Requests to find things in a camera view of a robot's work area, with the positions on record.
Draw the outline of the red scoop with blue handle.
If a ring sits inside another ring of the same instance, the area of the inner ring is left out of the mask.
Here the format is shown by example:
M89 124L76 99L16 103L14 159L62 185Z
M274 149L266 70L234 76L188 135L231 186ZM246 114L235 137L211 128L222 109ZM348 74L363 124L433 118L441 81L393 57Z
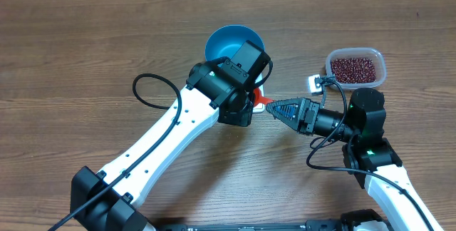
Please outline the red scoop with blue handle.
M253 92L254 92L254 99L255 99L254 106L256 104L258 104L258 103L263 103L265 105L265 107L266 107L267 104L275 101L275 100L272 100L270 98L266 98L264 96L261 96L258 88L255 88L253 90Z

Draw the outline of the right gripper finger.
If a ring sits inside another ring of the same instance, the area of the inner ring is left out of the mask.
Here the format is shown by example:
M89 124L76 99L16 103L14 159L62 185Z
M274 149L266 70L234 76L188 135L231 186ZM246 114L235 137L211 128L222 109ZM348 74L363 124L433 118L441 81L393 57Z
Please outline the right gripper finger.
M274 101L266 105L266 111L273 116L302 116L306 112L304 98Z
M272 113L272 115L275 119L280 120L282 123L295 131L299 131L301 128L301 118L299 114L289 116L280 113Z

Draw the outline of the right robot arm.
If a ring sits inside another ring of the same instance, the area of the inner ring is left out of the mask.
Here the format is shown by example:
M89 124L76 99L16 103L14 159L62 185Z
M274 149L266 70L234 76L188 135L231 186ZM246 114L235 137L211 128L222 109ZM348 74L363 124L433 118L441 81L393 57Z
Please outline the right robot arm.
M402 160L384 138L384 95L374 88L358 88L343 99L343 112L325 109L308 98L273 101L266 110L303 135L341 141L344 165L378 204L394 230L441 230L416 193Z

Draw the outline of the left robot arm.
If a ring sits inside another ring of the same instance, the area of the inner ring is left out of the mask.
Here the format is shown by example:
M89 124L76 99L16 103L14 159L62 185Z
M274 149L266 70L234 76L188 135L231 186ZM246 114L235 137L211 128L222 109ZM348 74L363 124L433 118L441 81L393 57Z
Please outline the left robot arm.
M153 230L138 209L175 158L215 123L247 127L254 89L272 62L245 41L233 57L195 64L176 101L128 150L98 172L81 168L71 181L69 216L86 230Z

